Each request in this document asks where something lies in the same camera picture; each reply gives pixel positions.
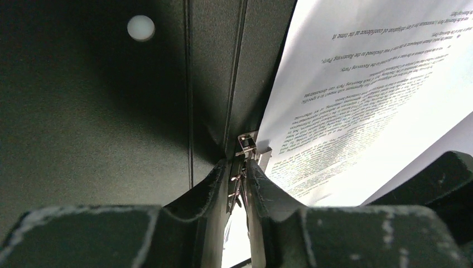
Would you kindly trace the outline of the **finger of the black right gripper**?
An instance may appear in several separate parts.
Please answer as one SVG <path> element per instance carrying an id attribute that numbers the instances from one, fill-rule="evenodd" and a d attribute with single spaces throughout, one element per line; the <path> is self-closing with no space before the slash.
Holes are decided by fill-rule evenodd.
<path id="1" fill-rule="evenodd" d="M 372 205 L 421 205 L 436 212 L 455 244 L 472 251 L 472 156 L 447 151 Z"/>

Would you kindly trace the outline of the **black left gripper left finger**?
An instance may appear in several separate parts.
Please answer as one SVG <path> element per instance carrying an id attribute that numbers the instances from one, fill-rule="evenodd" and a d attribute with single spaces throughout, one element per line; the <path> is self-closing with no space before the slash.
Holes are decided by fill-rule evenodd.
<path id="1" fill-rule="evenodd" d="M 229 163 L 166 206 L 81 205 L 25 213 L 2 267 L 220 267 Z"/>

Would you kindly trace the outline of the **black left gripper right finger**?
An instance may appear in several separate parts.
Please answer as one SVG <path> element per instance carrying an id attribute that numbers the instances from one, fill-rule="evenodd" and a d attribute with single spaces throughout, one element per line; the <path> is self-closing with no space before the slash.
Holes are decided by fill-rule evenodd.
<path id="1" fill-rule="evenodd" d="M 309 207 L 246 164 L 253 267 L 471 267 L 446 224 L 419 205 Z"/>

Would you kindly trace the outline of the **red folder with black inside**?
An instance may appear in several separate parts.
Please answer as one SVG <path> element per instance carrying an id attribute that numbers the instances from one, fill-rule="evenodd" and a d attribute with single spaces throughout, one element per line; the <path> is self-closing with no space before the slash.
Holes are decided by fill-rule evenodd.
<path id="1" fill-rule="evenodd" d="M 51 205 L 162 204 L 259 128 L 295 1 L 2 1 L 1 237 Z"/>

